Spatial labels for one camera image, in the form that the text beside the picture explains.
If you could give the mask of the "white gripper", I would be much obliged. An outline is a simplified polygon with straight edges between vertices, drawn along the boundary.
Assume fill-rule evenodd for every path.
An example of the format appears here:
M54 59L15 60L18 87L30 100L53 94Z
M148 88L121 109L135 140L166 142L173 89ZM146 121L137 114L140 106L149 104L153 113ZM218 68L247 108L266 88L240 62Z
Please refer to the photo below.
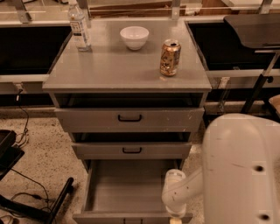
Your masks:
M170 218L170 224L182 224L186 214L186 193L184 184L186 175L177 169L171 169L165 174L162 201Z

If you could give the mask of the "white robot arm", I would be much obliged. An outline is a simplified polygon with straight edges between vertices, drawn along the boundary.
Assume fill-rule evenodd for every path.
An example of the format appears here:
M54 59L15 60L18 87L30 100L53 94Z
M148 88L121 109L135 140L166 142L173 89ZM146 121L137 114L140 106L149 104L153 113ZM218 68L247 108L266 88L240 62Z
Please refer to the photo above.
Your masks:
M162 201L170 224L182 224L187 201L203 195L205 224L280 224L274 167L280 123L226 114L206 128L202 166L190 176L177 169L164 179Z

